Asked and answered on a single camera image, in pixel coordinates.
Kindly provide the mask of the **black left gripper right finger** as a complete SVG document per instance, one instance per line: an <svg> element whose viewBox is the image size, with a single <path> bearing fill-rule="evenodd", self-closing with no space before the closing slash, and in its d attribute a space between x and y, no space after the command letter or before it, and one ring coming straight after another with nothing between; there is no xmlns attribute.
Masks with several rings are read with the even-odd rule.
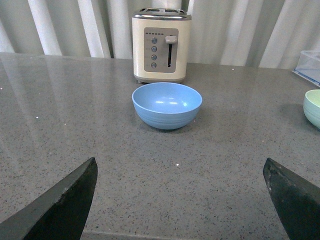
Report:
<svg viewBox="0 0 320 240"><path fill-rule="evenodd" d="M263 177L277 215L291 240L320 238L320 188L267 158Z"/></svg>

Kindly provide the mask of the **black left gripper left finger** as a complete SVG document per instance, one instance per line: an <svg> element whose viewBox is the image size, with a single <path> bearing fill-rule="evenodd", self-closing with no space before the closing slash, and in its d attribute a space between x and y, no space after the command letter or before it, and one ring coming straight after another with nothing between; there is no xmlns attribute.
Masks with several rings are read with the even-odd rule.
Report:
<svg viewBox="0 0 320 240"><path fill-rule="evenodd" d="M79 240L82 236L98 177L91 157L69 175L1 222L2 240Z"/></svg>

